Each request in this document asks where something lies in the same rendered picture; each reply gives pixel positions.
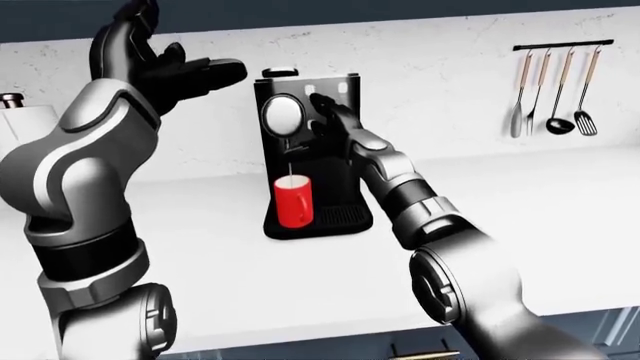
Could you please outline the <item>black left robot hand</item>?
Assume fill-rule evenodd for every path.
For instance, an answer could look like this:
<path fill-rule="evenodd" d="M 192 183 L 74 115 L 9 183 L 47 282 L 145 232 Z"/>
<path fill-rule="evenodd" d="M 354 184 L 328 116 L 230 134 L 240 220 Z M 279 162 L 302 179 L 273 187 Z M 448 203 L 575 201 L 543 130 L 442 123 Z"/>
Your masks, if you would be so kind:
<path fill-rule="evenodd" d="M 243 62 L 208 58 L 187 61 L 184 48 L 177 42 L 156 54 L 148 41 L 158 22 L 156 0 L 128 0 L 92 41 L 91 77 L 131 84 L 159 116 L 169 113 L 179 101 L 208 95 L 246 79 Z"/>

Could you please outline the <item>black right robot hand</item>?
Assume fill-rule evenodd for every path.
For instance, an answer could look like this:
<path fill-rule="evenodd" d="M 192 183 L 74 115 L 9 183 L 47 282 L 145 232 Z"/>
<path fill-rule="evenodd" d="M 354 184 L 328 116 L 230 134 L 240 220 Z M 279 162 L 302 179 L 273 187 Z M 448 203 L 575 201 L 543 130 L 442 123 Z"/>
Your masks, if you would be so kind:
<path fill-rule="evenodd" d="M 315 138 L 310 142 L 310 149 L 342 159 L 348 158 L 351 135 L 364 129 L 359 117 L 349 107 L 338 104 L 329 96 L 312 93 L 309 100 L 316 113 L 325 118 L 324 123 L 315 122 L 311 127 Z"/>

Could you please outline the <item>black coffee machine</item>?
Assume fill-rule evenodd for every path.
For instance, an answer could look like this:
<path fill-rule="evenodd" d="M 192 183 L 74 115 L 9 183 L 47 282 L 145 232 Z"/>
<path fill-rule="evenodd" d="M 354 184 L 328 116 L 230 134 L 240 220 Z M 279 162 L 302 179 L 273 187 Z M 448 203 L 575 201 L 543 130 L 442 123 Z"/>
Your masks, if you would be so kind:
<path fill-rule="evenodd" d="M 338 158 L 324 156 L 307 161 L 285 161 L 283 153 L 313 140 L 312 125 L 323 122 L 309 101 L 318 92 L 351 110 L 360 110 L 360 76 L 356 73 L 330 77 L 301 77 L 293 67 L 266 68 L 254 82 L 254 95 L 269 183 L 270 202 L 263 231 L 271 239 L 292 240 L 361 233 L 373 225 L 373 216 L 360 191 L 360 180 Z M 294 185 L 308 179 L 309 205 L 293 209 L 312 214 L 303 226 L 280 224 L 285 212 L 277 183 Z"/>

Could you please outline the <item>red coffee mug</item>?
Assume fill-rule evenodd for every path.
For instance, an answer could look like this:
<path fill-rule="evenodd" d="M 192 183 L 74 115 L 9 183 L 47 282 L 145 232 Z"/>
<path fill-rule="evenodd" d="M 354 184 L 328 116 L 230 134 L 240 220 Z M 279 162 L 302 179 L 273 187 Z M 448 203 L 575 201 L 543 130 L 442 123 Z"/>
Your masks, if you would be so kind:
<path fill-rule="evenodd" d="M 288 175 L 273 184 L 276 212 L 282 227 L 298 229 L 314 219 L 311 180 L 307 176 Z"/>

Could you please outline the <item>dark blue upper cabinet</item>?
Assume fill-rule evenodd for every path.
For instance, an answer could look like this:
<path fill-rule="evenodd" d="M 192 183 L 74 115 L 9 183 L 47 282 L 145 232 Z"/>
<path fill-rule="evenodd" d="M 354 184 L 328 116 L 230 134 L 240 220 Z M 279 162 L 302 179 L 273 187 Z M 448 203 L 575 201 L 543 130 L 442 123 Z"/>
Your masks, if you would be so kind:
<path fill-rule="evenodd" d="M 0 0 L 0 43 L 92 38 L 128 0 Z M 617 8 L 640 0 L 157 0 L 159 34 Z"/>

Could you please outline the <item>dark blue cabinet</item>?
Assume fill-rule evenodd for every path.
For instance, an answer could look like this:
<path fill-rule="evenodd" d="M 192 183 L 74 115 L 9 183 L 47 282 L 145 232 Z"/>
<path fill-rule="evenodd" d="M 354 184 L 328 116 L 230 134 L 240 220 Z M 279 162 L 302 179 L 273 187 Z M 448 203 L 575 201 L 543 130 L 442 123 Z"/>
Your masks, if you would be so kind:
<path fill-rule="evenodd" d="M 0 0 L 0 43 L 92 38 L 128 0 Z M 159 34 L 617 8 L 640 0 L 157 0 Z"/>
<path fill-rule="evenodd" d="M 638 308 L 617 308 L 544 317 L 551 326 L 591 344 L 615 360 L 640 360 Z M 437 351 L 457 351 L 456 360 L 478 360 L 450 326 L 323 338 L 250 347 L 191 351 L 159 360 L 388 360 Z"/>

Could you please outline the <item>white canister dark knob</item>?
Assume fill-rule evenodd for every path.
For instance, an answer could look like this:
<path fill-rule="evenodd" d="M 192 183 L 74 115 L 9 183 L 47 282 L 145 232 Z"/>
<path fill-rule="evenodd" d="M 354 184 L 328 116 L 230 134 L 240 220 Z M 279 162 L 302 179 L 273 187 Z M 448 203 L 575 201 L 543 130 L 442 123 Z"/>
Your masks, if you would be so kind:
<path fill-rule="evenodd" d="M 26 106 L 23 101 L 21 93 L 0 93 L 0 147 L 39 140 L 57 125 L 53 107 Z"/>

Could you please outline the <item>dark blue lower cabinet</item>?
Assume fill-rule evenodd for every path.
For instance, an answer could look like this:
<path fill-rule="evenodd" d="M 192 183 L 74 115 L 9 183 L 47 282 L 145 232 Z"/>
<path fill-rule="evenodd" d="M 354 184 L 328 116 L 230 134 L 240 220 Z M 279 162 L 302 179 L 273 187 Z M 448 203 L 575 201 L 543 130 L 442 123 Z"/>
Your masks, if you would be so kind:
<path fill-rule="evenodd" d="M 617 308 L 544 317 L 551 326 L 591 344 L 615 360 L 640 360 L 638 308 Z M 388 360 L 437 351 L 457 351 L 456 360 L 478 360 L 450 326 L 323 338 L 250 347 L 191 351 L 159 360 Z"/>

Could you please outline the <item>black utensil rail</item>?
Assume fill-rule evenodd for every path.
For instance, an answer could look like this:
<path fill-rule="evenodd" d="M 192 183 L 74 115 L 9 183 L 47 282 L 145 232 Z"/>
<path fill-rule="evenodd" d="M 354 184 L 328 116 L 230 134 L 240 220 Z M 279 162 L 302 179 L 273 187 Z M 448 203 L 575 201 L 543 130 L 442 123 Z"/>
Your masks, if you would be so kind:
<path fill-rule="evenodd" d="M 559 42 L 559 43 L 547 43 L 547 44 L 521 44 L 521 45 L 514 45 L 512 47 L 512 50 L 514 52 L 517 52 L 521 50 L 606 46 L 606 45 L 614 44 L 614 41 L 615 41 L 614 39 L 603 39 L 603 40 L 595 40 L 595 41 L 571 41 L 571 42 Z"/>

